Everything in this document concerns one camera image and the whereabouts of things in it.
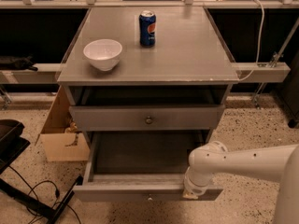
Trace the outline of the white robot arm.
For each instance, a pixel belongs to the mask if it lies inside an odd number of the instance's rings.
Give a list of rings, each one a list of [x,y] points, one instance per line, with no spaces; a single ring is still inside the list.
[[[184,176],[184,196],[206,193],[217,173],[242,175],[279,183],[273,224],[299,224],[299,146],[229,151],[214,141],[194,149]]]

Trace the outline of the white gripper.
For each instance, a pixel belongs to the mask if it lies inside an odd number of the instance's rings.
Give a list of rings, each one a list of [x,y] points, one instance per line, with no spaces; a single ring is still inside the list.
[[[189,167],[184,175],[183,198],[188,200],[198,200],[198,196],[206,193],[208,186],[214,176],[209,170],[209,152],[192,152],[189,155]]]

